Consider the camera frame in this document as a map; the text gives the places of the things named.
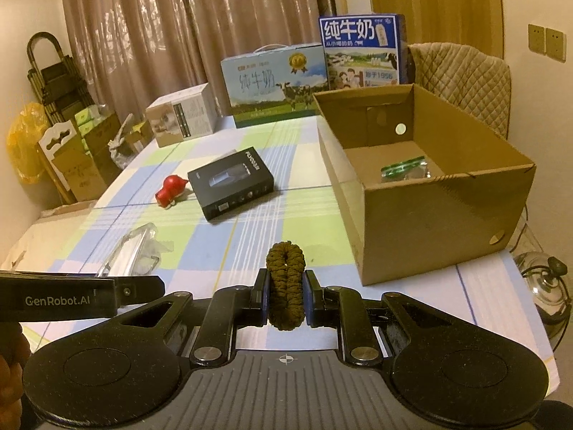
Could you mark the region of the black shaver box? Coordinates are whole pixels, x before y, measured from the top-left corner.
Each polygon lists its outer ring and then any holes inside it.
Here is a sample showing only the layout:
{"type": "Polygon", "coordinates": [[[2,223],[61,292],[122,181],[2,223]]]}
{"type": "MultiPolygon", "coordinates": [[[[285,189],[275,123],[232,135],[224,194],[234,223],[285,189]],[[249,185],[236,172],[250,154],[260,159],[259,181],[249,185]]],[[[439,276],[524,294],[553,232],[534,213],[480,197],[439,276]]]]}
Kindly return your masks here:
{"type": "Polygon", "coordinates": [[[275,180],[253,147],[232,152],[187,173],[207,221],[218,218],[275,189],[275,180]]]}

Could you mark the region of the clear plastic case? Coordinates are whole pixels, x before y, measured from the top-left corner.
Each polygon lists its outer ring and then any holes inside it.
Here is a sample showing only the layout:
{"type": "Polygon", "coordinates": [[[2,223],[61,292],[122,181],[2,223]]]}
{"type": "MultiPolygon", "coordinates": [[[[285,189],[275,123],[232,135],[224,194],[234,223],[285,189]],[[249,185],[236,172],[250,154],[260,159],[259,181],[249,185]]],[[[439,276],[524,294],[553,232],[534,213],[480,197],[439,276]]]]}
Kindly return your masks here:
{"type": "Polygon", "coordinates": [[[161,256],[173,252],[172,241],[157,240],[158,229],[146,223],[126,233],[97,271],[98,278],[140,277],[159,266],[161,256]]]}

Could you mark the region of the checked bed sheet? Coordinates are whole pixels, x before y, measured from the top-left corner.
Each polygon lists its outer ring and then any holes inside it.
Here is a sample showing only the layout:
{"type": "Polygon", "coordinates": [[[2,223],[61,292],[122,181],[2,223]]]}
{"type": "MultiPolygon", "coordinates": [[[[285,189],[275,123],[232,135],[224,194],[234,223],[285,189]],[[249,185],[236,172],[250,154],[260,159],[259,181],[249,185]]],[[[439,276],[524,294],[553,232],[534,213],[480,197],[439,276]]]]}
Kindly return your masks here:
{"type": "Polygon", "coordinates": [[[271,245],[292,241],[323,285],[344,285],[367,298],[398,291],[527,345],[559,384],[554,352],[512,256],[497,252],[424,275],[365,286],[319,150],[315,118],[237,129],[180,145],[150,144],[99,201],[82,212],[40,219],[8,252],[4,267],[90,274],[129,231],[151,223],[166,246],[157,275],[168,291],[208,298],[228,285],[249,285],[271,245]],[[276,179],[275,195],[210,223],[193,196],[169,209],[154,199],[169,175],[183,176],[224,153],[255,148],[276,179]]]}

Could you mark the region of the red figurine toy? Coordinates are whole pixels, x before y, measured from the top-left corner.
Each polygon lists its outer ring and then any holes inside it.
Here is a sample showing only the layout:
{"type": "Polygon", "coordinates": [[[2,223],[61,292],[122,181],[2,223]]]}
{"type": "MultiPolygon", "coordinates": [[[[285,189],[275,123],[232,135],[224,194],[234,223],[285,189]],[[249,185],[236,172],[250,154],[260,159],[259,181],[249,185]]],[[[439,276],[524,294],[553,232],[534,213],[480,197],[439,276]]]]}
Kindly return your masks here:
{"type": "Polygon", "coordinates": [[[161,208],[168,208],[184,193],[188,180],[178,175],[169,175],[163,181],[161,189],[155,194],[155,201],[161,208]]]}

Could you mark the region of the cardboard box with tissues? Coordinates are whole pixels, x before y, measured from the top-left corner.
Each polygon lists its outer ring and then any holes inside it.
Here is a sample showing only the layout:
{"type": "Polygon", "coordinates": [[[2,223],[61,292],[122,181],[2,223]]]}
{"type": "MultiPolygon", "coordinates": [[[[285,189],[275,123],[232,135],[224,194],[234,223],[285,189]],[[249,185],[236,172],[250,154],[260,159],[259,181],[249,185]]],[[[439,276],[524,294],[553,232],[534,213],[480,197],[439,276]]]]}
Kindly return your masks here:
{"type": "Polygon", "coordinates": [[[78,202],[97,200],[120,175],[109,149],[119,131],[120,120],[110,113],[97,119],[85,135],[72,120],[58,122],[44,133],[38,146],[65,195],[71,193],[78,202]]]}

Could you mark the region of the open cardboard box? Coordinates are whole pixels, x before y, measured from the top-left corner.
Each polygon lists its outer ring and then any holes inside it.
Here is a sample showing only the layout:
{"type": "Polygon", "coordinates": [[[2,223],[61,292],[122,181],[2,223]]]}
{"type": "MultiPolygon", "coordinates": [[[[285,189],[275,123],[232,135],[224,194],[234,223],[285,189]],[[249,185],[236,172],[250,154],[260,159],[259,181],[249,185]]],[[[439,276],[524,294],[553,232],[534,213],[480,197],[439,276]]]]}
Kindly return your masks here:
{"type": "Polygon", "coordinates": [[[472,115],[420,86],[319,93],[319,146],[364,285],[504,249],[534,162],[472,115]],[[431,177],[382,182],[424,156],[431,177]]]}

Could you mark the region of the yellow plastic bag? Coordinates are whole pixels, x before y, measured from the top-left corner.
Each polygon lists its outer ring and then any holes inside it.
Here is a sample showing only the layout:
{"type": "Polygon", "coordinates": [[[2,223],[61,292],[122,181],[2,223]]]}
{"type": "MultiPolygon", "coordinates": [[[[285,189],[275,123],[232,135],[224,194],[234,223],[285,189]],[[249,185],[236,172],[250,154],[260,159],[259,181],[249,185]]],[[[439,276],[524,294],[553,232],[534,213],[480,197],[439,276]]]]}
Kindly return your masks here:
{"type": "Polygon", "coordinates": [[[25,185],[35,185],[44,174],[44,165],[36,145],[49,128],[44,106],[30,102],[12,122],[6,138],[6,150],[15,175],[25,185]]]}

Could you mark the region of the white beige product box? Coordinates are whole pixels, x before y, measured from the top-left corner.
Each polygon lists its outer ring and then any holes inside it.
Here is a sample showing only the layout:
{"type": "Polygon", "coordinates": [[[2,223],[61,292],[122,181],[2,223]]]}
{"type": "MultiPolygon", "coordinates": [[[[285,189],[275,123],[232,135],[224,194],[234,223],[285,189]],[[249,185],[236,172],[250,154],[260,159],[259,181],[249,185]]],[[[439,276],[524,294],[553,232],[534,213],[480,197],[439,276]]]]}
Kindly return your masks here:
{"type": "Polygon", "coordinates": [[[202,83],[158,97],[145,112],[160,148],[211,135],[220,114],[210,85],[202,83]]]}

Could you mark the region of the black folding rack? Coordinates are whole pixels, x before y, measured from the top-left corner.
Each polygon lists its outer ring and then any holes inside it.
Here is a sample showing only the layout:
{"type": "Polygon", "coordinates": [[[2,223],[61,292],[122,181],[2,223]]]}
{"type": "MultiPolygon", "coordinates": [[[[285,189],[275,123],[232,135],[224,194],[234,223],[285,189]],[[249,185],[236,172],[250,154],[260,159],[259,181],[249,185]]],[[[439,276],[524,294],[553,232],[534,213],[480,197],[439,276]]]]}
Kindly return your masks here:
{"type": "Polygon", "coordinates": [[[40,104],[44,107],[50,125],[75,119],[76,113],[94,104],[86,80],[72,56],[66,56],[56,37],[49,32],[37,32],[28,41],[26,53],[31,65],[27,79],[40,104]],[[41,40],[52,43],[59,62],[40,68],[34,48],[41,40]]]}

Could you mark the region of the glass pot lid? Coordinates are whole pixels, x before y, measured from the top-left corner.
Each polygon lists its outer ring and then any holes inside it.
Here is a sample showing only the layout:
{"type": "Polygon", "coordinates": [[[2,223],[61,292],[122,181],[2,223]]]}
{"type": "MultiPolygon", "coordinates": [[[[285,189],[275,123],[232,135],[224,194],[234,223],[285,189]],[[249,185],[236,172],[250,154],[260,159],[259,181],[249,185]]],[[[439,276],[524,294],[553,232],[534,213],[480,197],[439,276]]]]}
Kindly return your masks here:
{"type": "Polygon", "coordinates": [[[560,346],[572,314],[565,277],[568,267],[545,252],[524,252],[514,262],[530,291],[553,352],[560,346]]]}

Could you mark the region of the light blue milk carton box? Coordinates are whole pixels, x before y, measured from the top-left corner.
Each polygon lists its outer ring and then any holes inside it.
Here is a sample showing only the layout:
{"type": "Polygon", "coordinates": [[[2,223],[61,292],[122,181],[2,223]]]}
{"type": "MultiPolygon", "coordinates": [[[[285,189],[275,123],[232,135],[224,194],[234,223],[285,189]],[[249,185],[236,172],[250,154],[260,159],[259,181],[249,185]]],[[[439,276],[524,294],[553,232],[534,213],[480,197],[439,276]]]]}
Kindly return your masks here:
{"type": "Polygon", "coordinates": [[[315,95],[329,89],[320,44],[268,45],[221,62],[238,128],[315,115],[315,95]]]}

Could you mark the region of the brown curtain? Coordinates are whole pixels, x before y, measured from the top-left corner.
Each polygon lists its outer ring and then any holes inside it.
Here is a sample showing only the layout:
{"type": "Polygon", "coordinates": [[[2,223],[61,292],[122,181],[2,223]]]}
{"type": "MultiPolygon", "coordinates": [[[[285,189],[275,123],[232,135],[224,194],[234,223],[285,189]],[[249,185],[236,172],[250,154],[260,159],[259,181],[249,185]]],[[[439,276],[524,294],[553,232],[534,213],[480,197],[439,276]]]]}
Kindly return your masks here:
{"type": "Polygon", "coordinates": [[[221,62],[261,47],[319,40],[325,0],[63,0],[75,61],[92,98],[119,116],[207,83],[230,112],[221,62]]]}

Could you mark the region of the quilted beige chair cover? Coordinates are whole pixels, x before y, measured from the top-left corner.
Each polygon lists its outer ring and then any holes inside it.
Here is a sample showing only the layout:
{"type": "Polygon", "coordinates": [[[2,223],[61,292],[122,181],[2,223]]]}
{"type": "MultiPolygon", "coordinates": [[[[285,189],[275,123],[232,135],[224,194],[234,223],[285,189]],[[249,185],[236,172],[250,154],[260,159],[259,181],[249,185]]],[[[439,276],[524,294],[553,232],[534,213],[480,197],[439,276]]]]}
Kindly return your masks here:
{"type": "Polygon", "coordinates": [[[509,65],[469,45],[409,46],[409,76],[417,85],[507,138],[512,80],[509,65]]]}

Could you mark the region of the wooden door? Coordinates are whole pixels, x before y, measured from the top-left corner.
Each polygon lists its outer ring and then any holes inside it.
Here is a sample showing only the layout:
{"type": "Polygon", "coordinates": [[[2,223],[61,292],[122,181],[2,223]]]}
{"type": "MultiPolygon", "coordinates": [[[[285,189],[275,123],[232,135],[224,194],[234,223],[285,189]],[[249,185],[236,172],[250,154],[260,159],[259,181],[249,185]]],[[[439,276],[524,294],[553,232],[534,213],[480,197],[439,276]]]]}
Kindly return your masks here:
{"type": "Polygon", "coordinates": [[[410,44],[469,45],[489,56],[504,56],[502,0],[371,0],[376,13],[405,16],[410,44]]]}

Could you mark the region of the double wall socket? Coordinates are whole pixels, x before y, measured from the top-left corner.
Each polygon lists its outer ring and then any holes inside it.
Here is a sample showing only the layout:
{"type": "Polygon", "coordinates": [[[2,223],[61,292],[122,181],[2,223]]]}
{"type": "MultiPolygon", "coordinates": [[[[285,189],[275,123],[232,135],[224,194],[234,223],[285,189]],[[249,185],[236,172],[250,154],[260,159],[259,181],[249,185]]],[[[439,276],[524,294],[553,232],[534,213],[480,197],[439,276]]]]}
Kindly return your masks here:
{"type": "Polygon", "coordinates": [[[528,26],[528,49],[565,63],[566,34],[557,29],[530,24],[528,26]]]}

